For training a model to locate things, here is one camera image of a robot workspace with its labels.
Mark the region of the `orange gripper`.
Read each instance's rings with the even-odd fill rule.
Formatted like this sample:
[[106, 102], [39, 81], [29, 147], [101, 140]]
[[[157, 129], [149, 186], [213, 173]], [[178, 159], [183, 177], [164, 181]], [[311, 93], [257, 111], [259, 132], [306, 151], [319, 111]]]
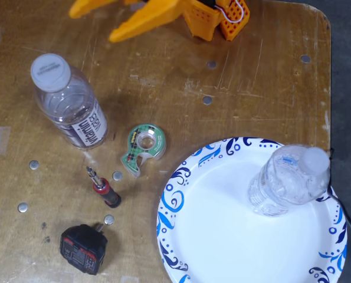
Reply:
[[194, 37], [211, 41], [215, 28], [220, 27], [225, 39], [232, 41], [245, 27], [250, 10], [245, 1], [151, 0], [137, 10], [126, 22], [114, 29], [109, 41], [120, 42], [143, 34], [177, 19], [182, 13]]

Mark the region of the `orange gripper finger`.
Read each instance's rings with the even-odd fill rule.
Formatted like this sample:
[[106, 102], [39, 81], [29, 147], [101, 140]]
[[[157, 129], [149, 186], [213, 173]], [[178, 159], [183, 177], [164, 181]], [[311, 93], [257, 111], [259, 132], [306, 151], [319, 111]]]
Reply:
[[69, 12], [68, 15], [72, 19], [81, 18], [82, 16], [88, 14], [90, 11], [115, 3], [117, 0], [76, 0]]

